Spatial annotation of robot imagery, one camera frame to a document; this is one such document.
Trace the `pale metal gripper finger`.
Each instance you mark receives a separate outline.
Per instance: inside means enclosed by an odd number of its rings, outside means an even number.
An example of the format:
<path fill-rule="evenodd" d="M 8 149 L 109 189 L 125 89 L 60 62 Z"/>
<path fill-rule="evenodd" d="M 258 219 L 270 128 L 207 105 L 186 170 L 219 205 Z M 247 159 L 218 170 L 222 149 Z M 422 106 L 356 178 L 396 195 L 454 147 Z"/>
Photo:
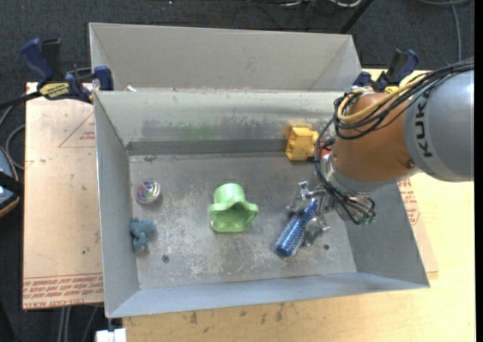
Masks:
<path fill-rule="evenodd" d="M 323 217 L 314 217 L 308 220 L 303 231 L 302 246 L 314 245 L 318 238 L 331 228 L 332 226 Z"/>
<path fill-rule="evenodd" d="M 317 186 L 314 190 L 309 188 L 309 183 L 301 181 L 297 184 L 297 188 L 292 195 L 290 203 L 286 206 L 286 210 L 289 214 L 296 214 L 304 211 L 311 202 L 316 202 L 318 205 L 321 201 L 325 191 Z"/>

